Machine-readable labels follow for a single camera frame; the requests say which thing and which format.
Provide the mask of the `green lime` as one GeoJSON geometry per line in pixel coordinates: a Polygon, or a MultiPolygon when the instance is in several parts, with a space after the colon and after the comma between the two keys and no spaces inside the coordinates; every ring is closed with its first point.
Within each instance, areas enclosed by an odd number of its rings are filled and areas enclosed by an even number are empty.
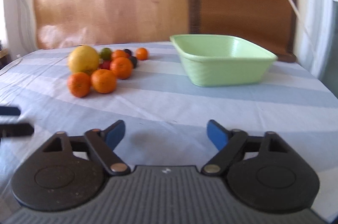
{"type": "Polygon", "coordinates": [[[103,48],[100,51],[100,58],[104,61],[110,61],[112,55],[112,50],[110,48],[103,48]]]}

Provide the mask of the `dark plum far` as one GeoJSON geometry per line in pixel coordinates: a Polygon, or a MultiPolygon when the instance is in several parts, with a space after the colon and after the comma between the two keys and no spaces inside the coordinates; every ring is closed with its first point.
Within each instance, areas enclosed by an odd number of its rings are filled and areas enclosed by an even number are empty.
{"type": "Polygon", "coordinates": [[[132,56],[132,51],[129,49],[124,49],[124,52],[128,55],[128,56],[132,56]]]}

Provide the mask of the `brown woven mat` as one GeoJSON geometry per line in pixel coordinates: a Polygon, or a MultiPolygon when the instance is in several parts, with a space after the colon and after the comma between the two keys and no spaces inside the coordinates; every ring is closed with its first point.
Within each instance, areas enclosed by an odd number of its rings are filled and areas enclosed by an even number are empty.
{"type": "Polygon", "coordinates": [[[188,0],[190,33],[251,41],[293,63],[296,14],[288,0],[188,0]]]}

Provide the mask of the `red tomato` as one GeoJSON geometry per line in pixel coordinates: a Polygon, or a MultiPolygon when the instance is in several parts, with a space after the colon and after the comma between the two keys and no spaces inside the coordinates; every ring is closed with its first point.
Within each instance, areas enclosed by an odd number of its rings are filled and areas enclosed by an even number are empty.
{"type": "Polygon", "coordinates": [[[100,68],[101,70],[110,70],[110,63],[111,63],[110,60],[104,60],[104,61],[99,65],[99,68],[100,68]]]}

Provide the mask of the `large yellow citrus fruit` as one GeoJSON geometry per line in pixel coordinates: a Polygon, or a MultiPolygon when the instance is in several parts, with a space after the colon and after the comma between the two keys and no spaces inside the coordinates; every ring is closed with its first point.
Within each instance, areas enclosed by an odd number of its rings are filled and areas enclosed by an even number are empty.
{"type": "Polygon", "coordinates": [[[77,46],[68,56],[68,67],[71,73],[84,72],[91,75],[98,69],[100,56],[88,45],[77,46]]]}

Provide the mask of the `orange mandarin back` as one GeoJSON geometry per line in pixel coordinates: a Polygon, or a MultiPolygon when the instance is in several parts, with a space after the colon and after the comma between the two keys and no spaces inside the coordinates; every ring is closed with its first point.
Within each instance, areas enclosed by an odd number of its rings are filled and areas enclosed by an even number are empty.
{"type": "Polygon", "coordinates": [[[126,53],[124,50],[120,50],[120,49],[114,50],[111,54],[112,61],[114,61],[115,59],[121,58],[121,57],[128,58],[129,54],[126,53]]]}

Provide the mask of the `blue white striped tablecloth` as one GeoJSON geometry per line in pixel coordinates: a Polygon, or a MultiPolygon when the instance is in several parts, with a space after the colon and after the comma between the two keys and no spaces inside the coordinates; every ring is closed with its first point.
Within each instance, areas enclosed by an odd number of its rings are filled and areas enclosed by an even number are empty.
{"type": "Polygon", "coordinates": [[[170,42],[146,43],[150,57],[110,94],[77,98],[67,88],[70,49],[38,50],[1,72],[1,103],[21,109],[30,138],[1,142],[1,219],[18,204],[9,181],[15,169],[57,131],[80,135],[121,119],[126,135],[116,153],[130,165],[203,166],[216,148],[206,124],[250,135],[278,133],[317,172],[320,191],[313,209],[337,217],[337,98],[296,63],[275,62],[259,84],[206,88],[184,73],[170,42]]]}

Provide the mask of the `light green plastic basin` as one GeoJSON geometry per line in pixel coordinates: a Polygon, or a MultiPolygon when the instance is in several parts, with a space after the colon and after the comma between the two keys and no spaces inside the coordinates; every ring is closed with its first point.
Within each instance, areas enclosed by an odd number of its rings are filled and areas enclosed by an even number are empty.
{"type": "Polygon", "coordinates": [[[184,71],[200,87],[235,86],[260,82],[278,60],[253,42],[228,35],[172,35],[184,71]]]}

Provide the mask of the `dark purple plum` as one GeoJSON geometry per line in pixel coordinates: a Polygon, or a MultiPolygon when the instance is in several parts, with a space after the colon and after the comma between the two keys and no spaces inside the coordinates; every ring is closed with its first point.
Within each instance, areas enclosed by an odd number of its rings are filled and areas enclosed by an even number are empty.
{"type": "Polygon", "coordinates": [[[138,59],[135,56],[130,56],[129,60],[131,61],[133,68],[136,68],[138,66],[138,59]]]}

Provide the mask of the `small orange mandarin far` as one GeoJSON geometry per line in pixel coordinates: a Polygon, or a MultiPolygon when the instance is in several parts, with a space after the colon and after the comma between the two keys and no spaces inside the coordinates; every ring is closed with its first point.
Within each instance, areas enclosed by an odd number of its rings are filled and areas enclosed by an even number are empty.
{"type": "Polygon", "coordinates": [[[138,48],[135,51],[135,56],[138,60],[147,60],[148,59],[148,50],[145,48],[138,48]]]}

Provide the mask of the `frosted glass door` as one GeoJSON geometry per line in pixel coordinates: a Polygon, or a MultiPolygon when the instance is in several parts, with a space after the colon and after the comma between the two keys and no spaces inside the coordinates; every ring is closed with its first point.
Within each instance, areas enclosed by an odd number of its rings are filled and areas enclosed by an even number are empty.
{"type": "Polygon", "coordinates": [[[337,0],[307,0],[298,62],[337,96],[337,0]]]}

